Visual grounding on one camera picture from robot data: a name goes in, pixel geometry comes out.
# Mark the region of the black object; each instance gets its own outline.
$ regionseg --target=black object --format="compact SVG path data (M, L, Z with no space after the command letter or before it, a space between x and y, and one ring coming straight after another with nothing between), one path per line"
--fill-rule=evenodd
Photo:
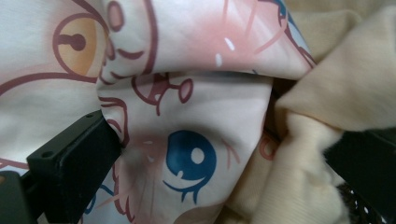
M387 223L396 223L396 129L345 133L327 163Z
M49 223L78 223L119 156L102 113L84 116L32 153L22 178L0 172L0 224L36 223L43 212Z
M338 187L346 207L349 210L351 224L384 224L383 218L355 192L347 183Z
M26 198L20 176L11 171L0 173L0 223L37 223Z

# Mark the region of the anime print fabric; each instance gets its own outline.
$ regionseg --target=anime print fabric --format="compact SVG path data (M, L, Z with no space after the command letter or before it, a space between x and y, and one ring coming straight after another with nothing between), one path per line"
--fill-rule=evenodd
M279 0L6 0L0 12L1 169L26 172L26 156L99 108L120 138L85 223L213 222L262 137L271 77L313 66Z

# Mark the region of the plastic part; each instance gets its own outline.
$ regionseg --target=plastic part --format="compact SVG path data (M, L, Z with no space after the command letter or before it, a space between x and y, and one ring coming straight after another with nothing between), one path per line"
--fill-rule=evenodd
M120 142L100 111L72 124L27 161L50 223L78 223L108 171Z
M0 223L36 224L27 201L20 175L0 172Z
M325 157L388 224L396 223L396 129L345 133Z

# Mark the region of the blue cartoon eye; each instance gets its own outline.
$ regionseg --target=blue cartoon eye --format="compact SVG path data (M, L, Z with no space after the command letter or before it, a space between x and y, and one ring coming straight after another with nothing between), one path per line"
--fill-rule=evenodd
M201 134L191 131L174 132L168 137L166 165L170 172L178 177L178 183L163 183L170 189L181 192L182 202L186 194L192 192L194 202L197 203L198 191L215 173L216 152Z

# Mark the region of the beige fleece blanket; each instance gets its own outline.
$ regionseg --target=beige fleece blanket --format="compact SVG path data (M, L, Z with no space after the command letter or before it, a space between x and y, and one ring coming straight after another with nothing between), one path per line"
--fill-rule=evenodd
M349 223L322 152L343 131L396 125L395 1L287 4L318 66L277 102L285 138L271 163L250 161L219 223Z

